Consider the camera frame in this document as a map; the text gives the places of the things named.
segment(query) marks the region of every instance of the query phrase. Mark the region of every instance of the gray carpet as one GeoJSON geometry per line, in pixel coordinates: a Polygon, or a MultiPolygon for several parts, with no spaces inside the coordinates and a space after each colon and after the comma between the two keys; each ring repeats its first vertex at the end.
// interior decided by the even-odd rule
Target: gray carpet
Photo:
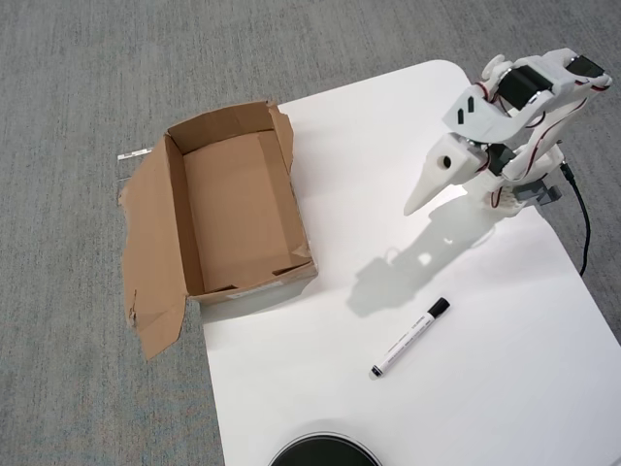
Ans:
{"type": "MultiPolygon", "coordinates": [[[[569,46],[621,81],[620,20],[618,0],[0,2],[0,463],[223,463],[199,310],[149,364],[125,324],[116,154],[207,109],[433,58],[475,78],[498,52],[569,46]]],[[[620,88],[564,138],[593,220],[585,281],[617,338],[620,88]]],[[[543,213],[577,264],[564,191],[543,213]]]]}

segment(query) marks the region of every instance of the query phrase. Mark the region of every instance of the black marker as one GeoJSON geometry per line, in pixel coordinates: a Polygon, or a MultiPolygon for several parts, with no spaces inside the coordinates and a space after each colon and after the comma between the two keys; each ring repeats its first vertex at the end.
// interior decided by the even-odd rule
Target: black marker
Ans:
{"type": "Polygon", "coordinates": [[[406,350],[410,343],[414,342],[420,337],[425,330],[438,318],[440,314],[448,309],[448,301],[444,298],[440,298],[436,304],[434,304],[429,311],[423,314],[419,320],[411,327],[411,329],[399,339],[399,341],[386,353],[383,360],[373,366],[369,377],[371,380],[375,380],[378,377],[383,376],[384,372],[392,366],[397,360],[399,355],[406,350]]]}

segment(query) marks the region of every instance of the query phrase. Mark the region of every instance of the robotic arm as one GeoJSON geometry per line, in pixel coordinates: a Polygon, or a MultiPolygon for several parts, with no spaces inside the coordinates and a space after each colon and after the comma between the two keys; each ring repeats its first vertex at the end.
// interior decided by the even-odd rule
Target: robotic arm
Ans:
{"type": "Polygon", "coordinates": [[[450,184],[463,184],[480,207],[504,216],[515,216],[533,202],[556,201],[560,192],[543,179],[564,162],[559,137],[612,83],[601,67],[569,49],[515,62],[498,55],[482,78],[444,116],[452,132],[427,154],[406,216],[450,184]],[[517,146],[529,132],[528,141],[517,146]]]}

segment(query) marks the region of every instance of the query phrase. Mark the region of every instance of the open cardboard box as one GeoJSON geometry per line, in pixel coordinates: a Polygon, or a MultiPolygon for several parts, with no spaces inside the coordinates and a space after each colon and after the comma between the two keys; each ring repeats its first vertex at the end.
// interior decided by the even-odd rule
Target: open cardboard box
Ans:
{"type": "Polygon", "coordinates": [[[125,313],[147,358],[177,340],[188,297],[216,303],[316,274],[292,151],[276,105],[228,107],[170,128],[123,188],[125,313]]]}

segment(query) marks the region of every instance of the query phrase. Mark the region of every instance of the white table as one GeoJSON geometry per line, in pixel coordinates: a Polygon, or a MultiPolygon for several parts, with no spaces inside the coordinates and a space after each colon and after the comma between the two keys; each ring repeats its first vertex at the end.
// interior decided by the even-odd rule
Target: white table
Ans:
{"type": "Polygon", "coordinates": [[[455,187],[402,214],[468,84],[433,61],[280,106],[320,272],[303,290],[204,310],[227,466],[267,465],[317,430],[357,439],[384,466],[621,456],[621,349],[537,211],[494,224],[455,187]],[[370,381],[440,296],[451,308],[370,381]]]}

